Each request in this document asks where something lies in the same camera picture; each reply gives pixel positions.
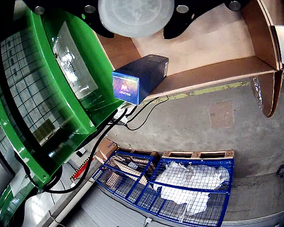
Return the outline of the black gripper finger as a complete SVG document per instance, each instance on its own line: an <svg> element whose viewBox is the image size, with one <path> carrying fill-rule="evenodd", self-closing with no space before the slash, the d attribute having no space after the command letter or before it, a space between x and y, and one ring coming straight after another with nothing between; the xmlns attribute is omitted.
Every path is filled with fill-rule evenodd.
<svg viewBox="0 0 284 227"><path fill-rule="evenodd" d="M196 18L221 4L238 11L248 3L248 0L176 0L172 17L163 28L163 37L165 40L178 37Z"/></svg>
<svg viewBox="0 0 284 227"><path fill-rule="evenodd" d="M97 0L26 0L24 2L36 14L65 11L79 17L97 34L106 38L114 37L114 33L102 25Z"/></svg>

